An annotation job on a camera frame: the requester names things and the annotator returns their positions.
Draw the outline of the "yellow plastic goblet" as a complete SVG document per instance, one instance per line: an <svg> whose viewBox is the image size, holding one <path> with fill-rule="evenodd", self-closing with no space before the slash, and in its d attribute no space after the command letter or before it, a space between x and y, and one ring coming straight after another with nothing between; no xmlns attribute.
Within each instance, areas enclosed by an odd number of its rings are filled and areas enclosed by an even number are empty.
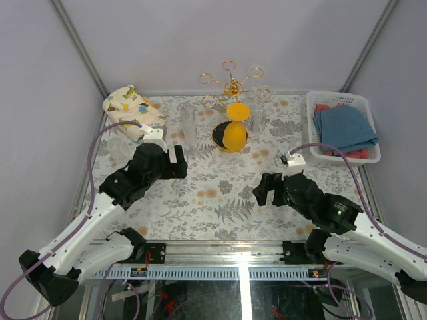
<svg viewBox="0 0 427 320"><path fill-rule="evenodd" d="M226 114L231 122L224 129L222 142L230 152L236 152L246 145L247 131L244 121L250 116L250 108L244 103L232 103L226 109Z"/></svg>

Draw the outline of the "slim clear champagne flute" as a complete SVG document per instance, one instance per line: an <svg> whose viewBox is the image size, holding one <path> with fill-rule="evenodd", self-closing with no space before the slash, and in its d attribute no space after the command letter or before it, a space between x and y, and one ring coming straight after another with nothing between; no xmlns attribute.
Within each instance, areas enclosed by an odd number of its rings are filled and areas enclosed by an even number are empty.
<svg viewBox="0 0 427 320"><path fill-rule="evenodd" d="M254 135L260 134L266 127L265 104L276 96L272 87L261 86L253 88L248 93L248 103L251 111L250 130Z"/></svg>

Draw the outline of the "gold wine glass rack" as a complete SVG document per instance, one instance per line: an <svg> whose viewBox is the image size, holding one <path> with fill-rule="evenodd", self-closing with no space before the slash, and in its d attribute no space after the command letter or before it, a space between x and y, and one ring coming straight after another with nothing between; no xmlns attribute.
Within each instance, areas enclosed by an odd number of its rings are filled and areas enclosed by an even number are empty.
<svg viewBox="0 0 427 320"><path fill-rule="evenodd" d="M244 103L241 96L244 93L249 93L250 90L246 89L244 85L249 79L259 79L264 76L264 70L261 67L252 67L248 73L248 75L241 81L237 80L233 76L233 70L236 68L236 63L232 60L226 60L221 64L221 68L224 71L228 72L229 79L227 83L222 83L214 78L214 76L210 73L202 73L197 80L202 85L209 85L215 83L222 88L222 92L217 95L206 95L201 99L201 104L203 107L207 109L216 109L219 113L221 113L226 121L217 125L212 131L212 140L214 145L223 152L226 153L237 153L230 152L228 149L224 147L222 142L224 129L231 122L228 119L226 114L226 109L232 103Z"/></svg>

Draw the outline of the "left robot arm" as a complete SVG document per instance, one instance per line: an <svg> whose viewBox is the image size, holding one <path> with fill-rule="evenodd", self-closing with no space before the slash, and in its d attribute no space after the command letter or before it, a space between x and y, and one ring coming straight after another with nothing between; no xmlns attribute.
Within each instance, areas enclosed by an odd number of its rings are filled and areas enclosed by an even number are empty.
<svg viewBox="0 0 427 320"><path fill-rule="evenodd" d="M137 147L125 167L107 176L91 200L92 208L81 213L52 242L38 251L26 250L19 264L26 280L52 307L66 302L94 273L122 261L139 263L145 258L146 240L125 228L97 249L88 246L112 221L145 196L156 181L184 179L188 164L180 145L169 151L154 143Z"/></svg>

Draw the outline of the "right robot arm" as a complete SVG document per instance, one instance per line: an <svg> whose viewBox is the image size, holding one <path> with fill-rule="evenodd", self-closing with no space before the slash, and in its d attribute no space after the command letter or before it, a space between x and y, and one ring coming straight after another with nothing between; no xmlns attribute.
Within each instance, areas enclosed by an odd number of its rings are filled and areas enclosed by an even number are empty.
<svg viewBox="0 0 427 320"><path fill-rule="evenodd" d="M304 246L308 261L325 258L349 264L426 303L426 248L383 226L351 200L323 192L303 173L264 173L252 191L258 205L266 204L269 191L274 193L273 205L287 205L316 226Z"/></svg>

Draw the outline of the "tall clear flute glass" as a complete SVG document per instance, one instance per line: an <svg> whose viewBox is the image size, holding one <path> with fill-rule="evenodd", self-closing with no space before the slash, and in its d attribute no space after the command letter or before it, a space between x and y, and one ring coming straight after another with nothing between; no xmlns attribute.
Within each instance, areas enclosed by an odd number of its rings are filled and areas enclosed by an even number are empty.
<svg viewBox="0 0 427 320"><path fill-rule="evenodd" d="M189 145L194 146L197 142L197 122L195 107L184 106L181 110L183 132Z"/></svg>

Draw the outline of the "floral table mat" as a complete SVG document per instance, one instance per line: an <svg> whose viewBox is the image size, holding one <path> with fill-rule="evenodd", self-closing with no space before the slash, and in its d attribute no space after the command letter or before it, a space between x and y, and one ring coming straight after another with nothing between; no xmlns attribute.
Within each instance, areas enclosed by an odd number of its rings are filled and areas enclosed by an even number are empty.
<svg viewBox="0 0 427 320"><path fill-rule="evenodd" d="M95 237L131 227L151 240L303 240L313 224L293 209L259 206L253 188L263 173L283 170L281 156L308 142L306 100L277 96L266 103L266 128L251 135L237 153L224 153L212 141L223 120L202 106L199 97L151 97L166 116L168 147L181 145L189 165L185 179L158 181L145 197ZM184 106L195 107L197 142L187 143L181 120Z"/></svg>

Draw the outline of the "dinosaur print cloth bag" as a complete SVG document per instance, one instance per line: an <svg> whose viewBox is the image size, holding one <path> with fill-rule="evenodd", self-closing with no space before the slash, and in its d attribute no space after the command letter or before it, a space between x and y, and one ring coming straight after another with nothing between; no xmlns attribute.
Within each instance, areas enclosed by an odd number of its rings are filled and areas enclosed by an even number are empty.
<svg viewBox="0 0 427 320"><path fill-rule="evenodd" d="M153 128L166 128L166 116L154 104L142 97L134 85L128 85L110 93L102 104L103 110L113 123L131 121Z"/></svg>

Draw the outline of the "white plastic basket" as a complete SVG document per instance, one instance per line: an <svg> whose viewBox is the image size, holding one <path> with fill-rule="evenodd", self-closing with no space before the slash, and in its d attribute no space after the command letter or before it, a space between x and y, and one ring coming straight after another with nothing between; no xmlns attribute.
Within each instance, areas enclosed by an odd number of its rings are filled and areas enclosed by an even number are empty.
<svg viewBox="0 0 427 320"><path fill-rule="evenodd" d="M310 153L319 163L342 164L343 159L330 148L333 146L348 158L353 166L377 163L381 159L368 101L350 93L310 91L306 95L308 142L314 143Z"/></svg>

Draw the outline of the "aluminium front rail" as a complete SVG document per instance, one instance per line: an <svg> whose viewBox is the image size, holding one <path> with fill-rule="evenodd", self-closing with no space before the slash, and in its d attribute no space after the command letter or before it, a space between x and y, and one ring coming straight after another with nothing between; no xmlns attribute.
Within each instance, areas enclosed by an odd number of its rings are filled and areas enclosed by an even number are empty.
<svg viewBox="0 0 427 320"><path fill-rule="evenodd" d="M305 262L301 243L170 241L148 242L145 253L132 260L128 239L87 247L68 244L44 263L58 275L76 271L77 280L250 280L320 281L326 278L321 262Z"/></svg>

